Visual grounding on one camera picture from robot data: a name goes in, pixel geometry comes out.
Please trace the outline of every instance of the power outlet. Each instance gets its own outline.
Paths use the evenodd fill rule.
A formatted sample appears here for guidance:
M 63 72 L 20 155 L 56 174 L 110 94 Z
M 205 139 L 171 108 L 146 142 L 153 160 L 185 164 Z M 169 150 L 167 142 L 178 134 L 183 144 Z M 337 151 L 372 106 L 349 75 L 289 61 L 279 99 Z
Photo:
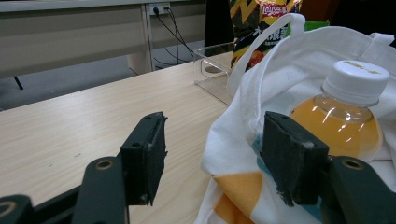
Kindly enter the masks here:
M 168 14 L 168 10 L 165 10 L 166 8 L 170 8 L 171 4 L 170 3 L 151 3 L 149 4 L 149 14 L 151 16 L 155 16 L 154 8 L 158 8 L 158 14 Z

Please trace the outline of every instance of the floor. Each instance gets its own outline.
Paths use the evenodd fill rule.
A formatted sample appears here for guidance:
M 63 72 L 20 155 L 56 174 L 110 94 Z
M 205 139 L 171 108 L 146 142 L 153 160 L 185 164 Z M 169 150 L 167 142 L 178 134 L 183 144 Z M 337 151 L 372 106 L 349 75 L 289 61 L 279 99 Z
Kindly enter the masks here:
M 197 49 L 204 46 L 204 41 L 192 42 L 187 45 L 190 49 Z M 184 46 L 155 49 L 154 58 L 157 70 L 193 61 L 191 53 Z M 86 90 L 136 75 L 137 73 L 129 68 L 127 57 L 120 56 L 18 76 L 23 90 L 19 89 L 14 78 L 1 78 L 0 111 Z

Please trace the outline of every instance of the screw hole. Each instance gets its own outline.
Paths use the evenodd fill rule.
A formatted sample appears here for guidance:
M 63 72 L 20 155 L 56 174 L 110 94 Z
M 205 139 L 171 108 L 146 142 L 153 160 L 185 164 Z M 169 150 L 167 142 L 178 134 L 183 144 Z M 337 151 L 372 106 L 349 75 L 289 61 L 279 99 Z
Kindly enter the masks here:
M 17 204 L 12 201 L 0 203 L 0 217 L 5 217 L 10 214 L 17 207 Z
M 114 161 L 110 161 L 110 160 L 99 161 L 96 163 L 95 168 L 96 170 L 107 170 L 108 168 L 112 167 L 113 164 Z
M 349 169 L 354 169 L 354 170 L 362 170 L 363 169 L 363 165 L 358 161 L 343 160 L 343 164 Z

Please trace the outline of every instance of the clear acrylic box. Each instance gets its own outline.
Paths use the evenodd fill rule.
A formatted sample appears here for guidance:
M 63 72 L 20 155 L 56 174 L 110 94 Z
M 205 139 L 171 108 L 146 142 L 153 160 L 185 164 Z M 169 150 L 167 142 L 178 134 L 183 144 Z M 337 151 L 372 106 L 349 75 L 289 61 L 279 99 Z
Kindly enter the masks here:
M 233 43 L 194 50 L 194 83 L 226 105 L 232 100 L 226 89 L 232 58 Z

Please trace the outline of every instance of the wooden table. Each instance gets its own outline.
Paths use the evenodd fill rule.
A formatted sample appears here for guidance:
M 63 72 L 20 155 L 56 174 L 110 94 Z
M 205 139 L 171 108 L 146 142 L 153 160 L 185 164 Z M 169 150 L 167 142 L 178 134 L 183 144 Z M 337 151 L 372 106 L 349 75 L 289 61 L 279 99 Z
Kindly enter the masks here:
M 163 111 L 168 156 L 153 207 L 131 206 L 131 223 L 192 223 L 209 175 L 200 159 L 226 105 L 193 84 L 185 63 L 0 112 L 0 197 L 37 205 L 81 183 L 91 161 L 115 156 L 134 126 Z

